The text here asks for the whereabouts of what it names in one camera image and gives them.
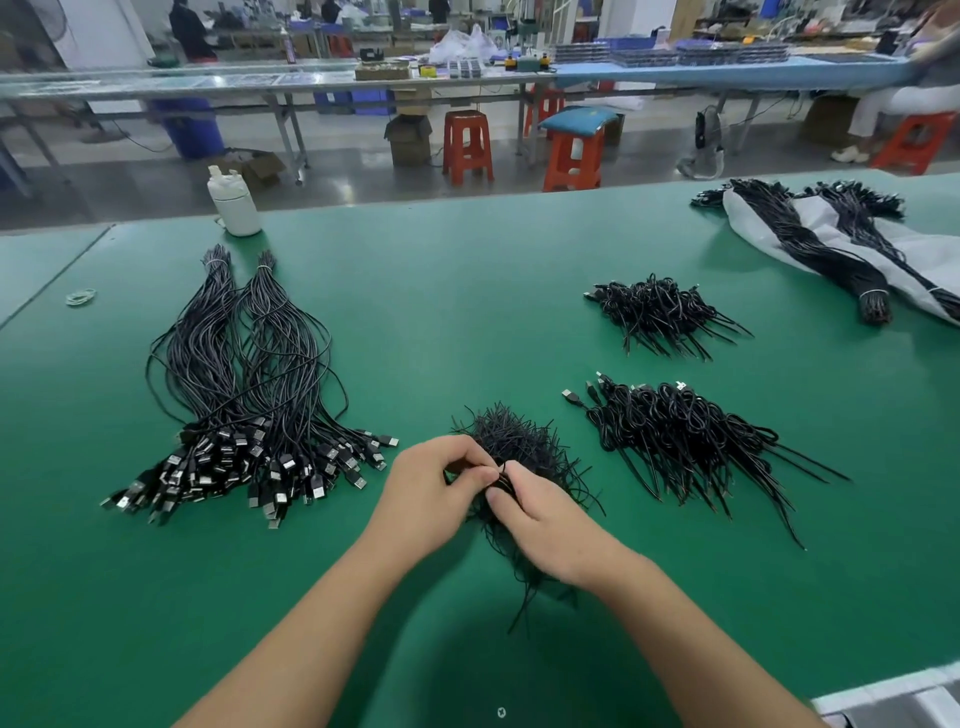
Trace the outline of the flat cardboard box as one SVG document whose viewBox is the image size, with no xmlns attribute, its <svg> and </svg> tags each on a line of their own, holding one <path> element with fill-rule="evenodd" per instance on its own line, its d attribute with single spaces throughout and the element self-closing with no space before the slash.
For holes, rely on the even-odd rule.
<svg viewBox="0 0 960 728">
<path fill-rule="evenodd" d="M 278 186 L 286 171 L 284 162 L 274 152 L 255 149 L 226 148 L 207 163 L 217 166 L 223 174 L 241 175 L 251 191 Z"/>
</svg>

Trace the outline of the white plastic bag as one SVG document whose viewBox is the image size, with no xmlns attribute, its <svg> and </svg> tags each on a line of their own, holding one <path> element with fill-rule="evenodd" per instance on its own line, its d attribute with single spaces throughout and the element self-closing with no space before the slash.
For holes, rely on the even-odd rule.
<svg viewBox="0 0 960 728">
<path fill-rule="evenodd" d="M 758 178 L 735 179 L 718 193 L 738 237 L 846 291 L 863 323 L 890 323 L 897 294 L 960 329 L 960 235 L 902 223 L 898 196 L 852 180 L 795 194 Z"/>
</svg>

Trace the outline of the red stool with blue cushion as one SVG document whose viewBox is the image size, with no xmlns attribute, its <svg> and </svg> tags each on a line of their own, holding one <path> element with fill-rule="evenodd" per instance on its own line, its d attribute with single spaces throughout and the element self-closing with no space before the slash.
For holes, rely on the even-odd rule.
<svg viewBox="0 0 960 728">
<path fill-rule="evenodd" d="M 542 192 L 600 188 L 605 132 L 618 120 L 604 105 L 571 105 L 546 119 L 541 127 L 553 139 Z"/>
</svg>

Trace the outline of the crumpled clear plastic bags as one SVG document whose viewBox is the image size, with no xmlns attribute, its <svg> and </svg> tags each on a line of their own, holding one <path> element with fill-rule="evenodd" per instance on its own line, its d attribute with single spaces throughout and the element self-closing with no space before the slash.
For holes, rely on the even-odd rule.
<svg viewBox="0 0 960 728">
<path fill-rule="evenodd" d="M 434 66 L 461 60 L 475 59 L 486 64 L 499 53 L 498 46 L 480 25 L 474 24 L 470 33 L 449 30 L 427 54 L 427 63 Z"/>
</svg>

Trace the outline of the blue plastic bin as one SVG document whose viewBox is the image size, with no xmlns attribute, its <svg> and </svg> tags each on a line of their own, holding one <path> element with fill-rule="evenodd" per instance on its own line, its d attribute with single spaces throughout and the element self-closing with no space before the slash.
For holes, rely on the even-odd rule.
<svg viewBox="0 0 960 728">
<path fill-rule="evenodd" d="M 179 157 L 186 162 L 198 162 L 221 156 L 226 144 L 214 114 L 196 116 L 193 113 L 211 113 L 211 104 L 203 98 L 159 98 L 147 102 L 147 108 L 160 113 L 163 127 Z"/>
</svg>

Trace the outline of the single black twist tie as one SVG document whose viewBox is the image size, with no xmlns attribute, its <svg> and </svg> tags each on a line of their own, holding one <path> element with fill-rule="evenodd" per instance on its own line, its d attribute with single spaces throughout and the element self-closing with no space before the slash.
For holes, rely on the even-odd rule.
<svg viewBox="0 0 960 728">
<path fill-rule="evenodd" d="M 496 479 L 490 479 L 484 484 L 484 486 L 477 491 L 477 493 L 483 493 L 490 489 L 498 489 L 499 491 L 508 494 L 511 498 L 517 499 L 519 497 L 519 492 L 511 480 L 509 473 L 506 470 L 505 465 L 497 466 L 485 466 L 485 465 L 474 465 L 470 464 L 465 460 L 456 461 L 449 466 L 445 467 L 442 471 L 442 477 L 444 483 L 447 486 L 454 484 L 454 482 L 459 479 L 461 476 L 466 473 L 480 468 L 481 470 L 487 468 L 488 470 L 496 471 Z"/>
</svg>

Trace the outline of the person's right forearm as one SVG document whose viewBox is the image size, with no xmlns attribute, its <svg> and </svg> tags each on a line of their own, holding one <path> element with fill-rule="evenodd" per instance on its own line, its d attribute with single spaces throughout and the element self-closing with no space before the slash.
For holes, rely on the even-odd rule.
<svg viewBox="0 0 960 728">
<path fill-rule="evenodd" d="M 591 592 L 630 635 L 684 728 L 829 728 L 658 566 L 624 549 Z"/>
</svg>

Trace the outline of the open cardboard box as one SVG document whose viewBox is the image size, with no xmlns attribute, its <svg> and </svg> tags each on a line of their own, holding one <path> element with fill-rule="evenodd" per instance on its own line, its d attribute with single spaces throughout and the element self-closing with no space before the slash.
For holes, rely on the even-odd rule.
<svg viewBox="0 0 960 728">
<path fill-rule="evenodd" d="M 383 138 L 390 145 L 392 166 L 428 166 L 433 154 L 430 144 L 432 131 L 426 115 L 401 114 L 391 118 Z"/>
</svg>

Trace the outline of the person's left forearm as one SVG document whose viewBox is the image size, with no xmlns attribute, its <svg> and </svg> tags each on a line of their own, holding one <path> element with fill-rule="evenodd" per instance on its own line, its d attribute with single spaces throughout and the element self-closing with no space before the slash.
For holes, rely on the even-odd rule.
<svg viewBox="0 0 960 728">
<path fill-rule="evenodd" d="M 379 611 L 436 549 L 367 528 L 172 728 L 326 728 Z"/>
</svg>

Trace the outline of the long workbench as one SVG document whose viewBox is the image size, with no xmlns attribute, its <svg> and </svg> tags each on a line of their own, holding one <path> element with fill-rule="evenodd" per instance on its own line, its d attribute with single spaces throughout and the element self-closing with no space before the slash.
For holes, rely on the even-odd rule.
<svg viewBox="0 0 960 728">
<path fill-rule="evenodd" d="M 523 91 L 527 84 L 569 88 L 580 84 L 614 81 L 652 84 L 653 89 L 625 90 L 621 94 L 658 95 L 681 93 L 742 92 L 753 94 L 789 91 L 856 91 L 907 86 L 919 75 L 912 58 L 880 54 L 852 53 L 854 61 L 837 62 L 806 55 L 790 55 L 777 63 L 730 63 L 723 58 L 713 65 L 639 66 L 615 62 L 552 63 L 549 71 L 505 71 L 500 66 L 484 66 L 478 75 L 452 76 L 441 72 L 438 78 L 421 77 L 405 69 L 390 78 L 371 78 L 355 59 L 314 59 L 300 63 L 208 63 L 175 68 L 94 69 L 84 71 L 0 74 L 0 107 L 9 115 L 0 115 L 4 124 L 23 126 L 48 164 L 59 171 L 59 163 L 37 135 L 32 117 L 21 109 L 26 102 L 73 101 L 93 103 L 133 103 L 166 98 L 212 100 L 233 96 L 264 98 L 276 117 L 285 148 L 292 148 L 287 123 L 293 123 L 297 106 L 290 100 L 295 93 L 419 89 L 428 91 L 456 88 L 516 87 L 513 94 L 449 96 L 427 100 L 427 104 L 467 105 L 516 101 L 530 104 Z"/>
</svg>

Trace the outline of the white plastic tray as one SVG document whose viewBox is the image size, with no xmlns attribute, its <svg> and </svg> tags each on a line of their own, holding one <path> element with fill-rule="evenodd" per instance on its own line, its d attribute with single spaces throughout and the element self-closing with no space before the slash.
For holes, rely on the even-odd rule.
<svg viewBox="0 0 960 728">
<path fill-rule="evenodd" d="M 829 728 L 960 728 L 960 660 L 812 701 Z"/>
</svg>

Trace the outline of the person's left hand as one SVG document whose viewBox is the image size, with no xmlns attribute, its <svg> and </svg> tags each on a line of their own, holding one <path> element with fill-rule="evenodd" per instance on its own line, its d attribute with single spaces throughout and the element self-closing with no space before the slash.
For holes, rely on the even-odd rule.
<svg viewBox="0 0 960 728">
<path fill-rule="evenodd" d="M 390 467 L 362 542 L 402 572 L 438 551 L 462 526 L 476 497 L 447 492 L 443 470 L 461 460 L 497 466 L 465 434 L 444 435 L 404 449 Z"/>
</svg>

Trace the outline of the stacks of dark trays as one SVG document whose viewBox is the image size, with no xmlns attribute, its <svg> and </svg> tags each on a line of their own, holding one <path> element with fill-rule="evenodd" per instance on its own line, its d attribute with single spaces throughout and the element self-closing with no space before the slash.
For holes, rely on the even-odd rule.
<svg viewBox="0 0 960 728">
<path fill-rule="evenodd" d="M 701 42 L 683 40 L 655 47 L 640 39 L 614 38 L 596 43 L 567 44 L 551 51 L 556 66 L 612 64 L 623 68 L 721 67 L 781 64 L 791 56 L 789 44 Z"/>
</svg>

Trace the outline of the blue storage crates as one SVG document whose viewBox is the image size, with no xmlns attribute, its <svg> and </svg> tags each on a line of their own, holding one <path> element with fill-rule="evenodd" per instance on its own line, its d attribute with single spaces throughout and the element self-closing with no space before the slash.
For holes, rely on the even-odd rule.
<svg viewBox="0 0 960 728">
<path fill-rule="evenodd" d="M 320 115 L 394 116 L 397 113 L 393 91 L 386 88 L 320 91 L 313 94 Z"/>
</svg>

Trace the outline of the red plastic stool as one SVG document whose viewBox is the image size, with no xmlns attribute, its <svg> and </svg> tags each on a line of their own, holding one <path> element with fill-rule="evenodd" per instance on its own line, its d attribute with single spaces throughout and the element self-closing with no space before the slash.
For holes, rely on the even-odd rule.
<svg viewBox="0 0 960 728">
<path fill-rule="evenodd" d="M 461 187 L 467 172 L 495 180 L 488 116 L 475 109 L 451 110 L 443 120 L 441 171 L 454 187 Z"/>
<path fill-rule="evenodd" d="M 546 88 L 539 98 L 537 111 L 534 112 L 534 106 L 528 105 L 524 112 L 524 123 L 522 127 L 522 138 L 530 137 L 534 129 L 534 122 L 537 124 L 545 121 L 551 116 L 557 115 L 565 109 L 566 95 L 563 91 L 555 88 Z"/>
<path fill-rule="evenodd" d="M 907 116 L 869 162 L 872 169 L 896 168 L 923 176 L 939 154 L 960 112 Z"/>
</svg>

